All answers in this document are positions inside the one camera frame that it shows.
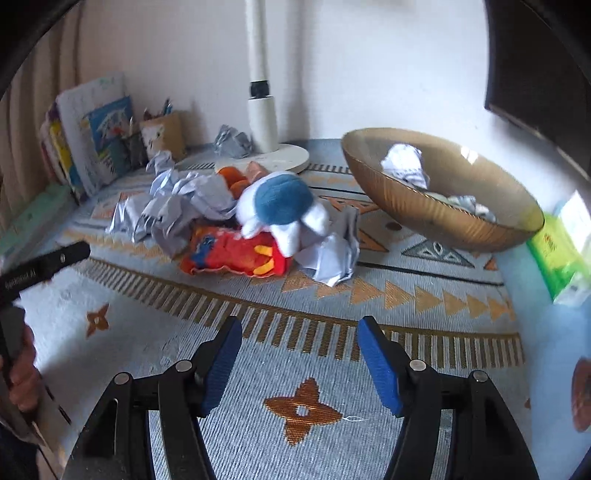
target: brown glass bowl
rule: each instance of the brown glass bowl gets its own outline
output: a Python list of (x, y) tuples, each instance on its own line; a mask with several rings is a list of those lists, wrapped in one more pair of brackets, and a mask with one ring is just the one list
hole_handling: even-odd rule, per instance
[[(488, 222), (382, 173), (380, 162), (396, 143), (423, 153), (430, 192), (474, 195), (498, 223)], [(343, 153), (355, 180), (376, 205), (428, 239), (461, 250), (499, 252), (522, 244), (544, 226), (544, 214), (525, 187), (476, 152), (432, 135), (398, 128), (346, 134)]]

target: area rug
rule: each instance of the area rug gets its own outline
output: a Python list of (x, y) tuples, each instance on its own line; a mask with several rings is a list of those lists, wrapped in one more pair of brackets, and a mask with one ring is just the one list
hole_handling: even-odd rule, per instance
[[(115, 374), (161, 373), (230, 315), (242, 322), (242, 348), (220, 407), (200, 421), (220, 479), (383, 477), (401, 420), (381, 405), (359, 352), (355, 327), (368, 314), (410, 357), (438, 371), (485, 370), (529, 441), (525, 358), (494, 257), (396, 223), (359, 188), (338, 141), (304, 146), (311, 164), (301, 176), (315, 194), (361, 212), (359, 264), (336, 288), (296, 268), (264, 280), (191, 277), (150, 240), (134, 245), (105, 234), (116, 201), (149, 187), (152, 177), (143, 173), (102, 191), (48, 241), (83, 239), (92, 247), (89, 260), (22, 296), (47, 385), (41, 429), (63, 460)], [(207, 173), (213, 162), (205, 150), (177, 168)], [(291, 428), (301, 419), (289, 406), (302, 395), (326, 406), (330, 421), (307, 417), (306, 428)], [(157, 414), (151, 420), (157, 478), (166, 479)], [(433, 478), (444, 478), (450, 429), (444, 412)]]

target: tissue box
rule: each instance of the tissue box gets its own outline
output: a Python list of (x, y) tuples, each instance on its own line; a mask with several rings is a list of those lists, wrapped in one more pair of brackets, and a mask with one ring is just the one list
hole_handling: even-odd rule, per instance
[(557, 214), (545, 213), (544, 227), (527, 244), (552, 301), (578, 307), (591, 294), (591, 218), (578, 192)]

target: red plush toy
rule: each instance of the red plush toy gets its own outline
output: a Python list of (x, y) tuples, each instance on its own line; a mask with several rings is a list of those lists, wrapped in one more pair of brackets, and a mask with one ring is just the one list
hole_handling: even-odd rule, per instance
[(191, 248), (180, 263), (185, 273), (229, 270), (249, 277), (283, 275), (291, 259), (283, 257), (268, 232), (249, 240), (239, 231), (215, 226), (198, 226), (191, 237)]

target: blue plush head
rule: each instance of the blue plush head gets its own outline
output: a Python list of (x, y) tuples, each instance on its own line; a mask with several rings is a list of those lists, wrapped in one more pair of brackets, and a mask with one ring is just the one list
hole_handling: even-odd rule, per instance
[(278, 175), (261, 184), (255, 193), (258, 219), (266, 225), (289, 225), (310, 209), (314, 197), (295, 175)]

